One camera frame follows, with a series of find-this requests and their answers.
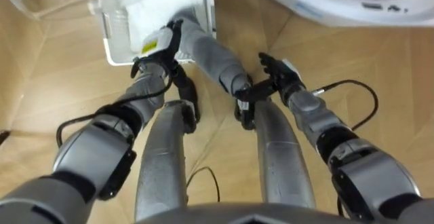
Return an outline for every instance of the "power cord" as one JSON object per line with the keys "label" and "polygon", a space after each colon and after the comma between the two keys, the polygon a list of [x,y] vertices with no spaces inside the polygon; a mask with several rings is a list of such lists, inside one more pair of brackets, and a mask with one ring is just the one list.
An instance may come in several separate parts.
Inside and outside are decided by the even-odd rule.
{"label": "power cord", "polygon": [[204,166],[202,168],[199,168],[197,170],[195,170],[192,175],[189,177],[189,180],[187,181],[187,188],[189,187],[191,181],[193,180],[193,178],[196,176],[197,173],[207,170],[210,172],[210,174],[212,175],[212,178],[214,179],[214,184],[216,185],[216,191],[217,191],[217,202],[220,202],[220,187],[218,186],[218,181],[216,178],[216,175],[214,174],[214,171],[209,167],[209,166]]}
{"label": "power cord", "polygon": [[[160,95],[166,93],[170,89],[170,87],[172,86],[172,84],[173,84],[173,79],[172,79],[172,77],[169,76],[169,80],[167,82],[167,85],[162,90],[160,90],[158,92],[155,92],[155,93],[152,93],[152,94],[146,94],[146,95],[142,95],[142,96],[134,96],[134,97],[131,97],[131,98],[121,99],[119,101],[114,102],[110,106],[122,106],[122,105],[124,105],[126,103],[129,103],[129,102],[132,102],[132,101],[142,100],[142,99],[150,99],[150,98],[154,98],[156,96],[160,96]],[[95,118],[95,116],[97,116],[97,115],[98,115],[98,113],[93,113],[93,114],[85,115],[85,116],[78,117],[78,118],[75,118],[75,119],[70,119],[70,120],[68,120],[68,121],[63,122],[62,124],[60,124],[60,126],[57,128],[57,131],[56,131],[57,146],[60,148],[63,145],[62,131],[67,126],[70,126],[70,125],[73,125],[73,124],[76,124],[76,123],[79,123],[79,122],[85,122],[87,120]]]}
{"label": "power cord", "polygon": [[[367,91],[369,91],[369,93],[372,95],[372,98],[374,99],[374,108],[372,109],[372,112],[365,119],[361,120],[359,123],[355,124],[351,128],[353,131],[356,131],[356,129],[360,128],[366,122],[370,121],[373,118],[373,116],[377,113],[377,110],[378,110],[378,96],[370,86],[368,86],[368,85],[366,85],[360,81],[356,81],[356,80],[352,80],[352,79],[346,79],[346,80],[337,81],[337,82],[332,83],[330,85],[326,85],[322,88],[316,89],[313,91],[313,94],[318,95],[318,94],[321,94],[323,92],[327,92],[328,90],[331,90],[331,89],[333,89],[339,85],[346,84],[346,83],[355,84],[355,85],[358,85],[358,86],[365,88]],[[344,217],[344,210],[342,207],[342,202],[340,201],[339,197],[338,197],[338,200],[336,203],[337,203],[337,207],[338,207],[339,216]]]}

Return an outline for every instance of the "sticker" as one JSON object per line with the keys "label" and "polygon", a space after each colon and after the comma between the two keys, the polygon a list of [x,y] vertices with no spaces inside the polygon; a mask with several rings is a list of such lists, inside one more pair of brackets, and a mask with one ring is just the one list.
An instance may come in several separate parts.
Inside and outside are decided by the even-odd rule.
{"label": "sticker", "polygon": [[147,53],[157,47],[157,40],[146,44],[142,49],[142,54]]}

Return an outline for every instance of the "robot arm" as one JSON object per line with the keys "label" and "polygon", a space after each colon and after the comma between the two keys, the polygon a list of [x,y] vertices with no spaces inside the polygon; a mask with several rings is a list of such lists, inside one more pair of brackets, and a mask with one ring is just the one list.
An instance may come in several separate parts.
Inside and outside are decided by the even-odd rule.
{"label": "robot arm", "polygon": [[424,206],[429,216],[432,200],[423,200],[408,171],[391,155],[359,138],[321,98],[306,90],[295,68],[286,61],[260,54],[268,80],[236,96],[254,102],[279,92],[282,103],[293,113],[304,132],[332,173],[332,182],[351,219],[379,223],[413,217],[415,206]]}
{"label": "robot arm", "polygon": [[[120,98],[164,88],[163,69],[143,66]],[[50,175],[33,179],[0,200],[2,223],[85,223],[96,199],[116,196],[136,158],[134,139],[163,105],[163,95],[103,107],[61,147]]]}

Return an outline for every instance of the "white laundry basket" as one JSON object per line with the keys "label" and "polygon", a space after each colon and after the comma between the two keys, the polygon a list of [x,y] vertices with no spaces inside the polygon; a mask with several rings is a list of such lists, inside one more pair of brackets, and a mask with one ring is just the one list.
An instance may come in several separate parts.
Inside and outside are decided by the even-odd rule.
{"label": "white laundry basket", "polygon": [[[104,6],[120,6],[118,0],[100,0],[102,12],[95,14],[100,18],[102,24],[102,32],[104,35],[104,47],[106,51],[107,61],[111,65],[130,65],[133,58],[139,55],[131,50],[128,13],[124,7],[108,7]],[[197,16],[200,22],[208,23],[208,33],[212,33],[216,37],[216,21],[214,15],[214,0],[204,0],[206,16]],[[189,55],[178,52],[175,57],[179,62],[193,62]]]}

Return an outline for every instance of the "white cloth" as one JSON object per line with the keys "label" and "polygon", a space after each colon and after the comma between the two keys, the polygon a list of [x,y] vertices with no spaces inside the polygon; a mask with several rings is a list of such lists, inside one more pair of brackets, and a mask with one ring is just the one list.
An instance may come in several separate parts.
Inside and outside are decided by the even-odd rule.
{"label": "white cloth", "polygon": [[208,29],[205,0],[119,0],[128,13],[131,51],[140,53],[143,41],[166,25],[180,10],[194,7],[204,30]]}

